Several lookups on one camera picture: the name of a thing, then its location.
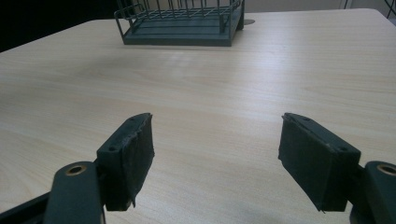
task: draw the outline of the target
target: wire rack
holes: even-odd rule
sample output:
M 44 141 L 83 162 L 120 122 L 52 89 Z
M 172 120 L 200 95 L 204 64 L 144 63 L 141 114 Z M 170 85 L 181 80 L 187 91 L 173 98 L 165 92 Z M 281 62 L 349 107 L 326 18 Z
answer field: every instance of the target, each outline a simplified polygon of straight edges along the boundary
M 231 46 L 244 28 L 245 0 L 117 0 L 125 45 Z M 120 19 L 129 27 L 123 32 Z

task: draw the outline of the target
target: light wood tabletop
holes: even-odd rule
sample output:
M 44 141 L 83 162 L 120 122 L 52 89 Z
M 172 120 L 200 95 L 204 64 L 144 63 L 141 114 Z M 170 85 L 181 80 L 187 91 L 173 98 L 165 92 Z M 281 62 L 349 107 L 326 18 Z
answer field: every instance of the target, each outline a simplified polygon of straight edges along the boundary
M 371 9 L 246 14 L 230 48 L 124 46 L 89 21 L 0 54 L 0 212 L 94 161 L 150 112 L 136 208 L 107 223 L 349 223 L 318 212 L 277 158 L 281 116 L 314 119 L 396 163 L 396 28 Z

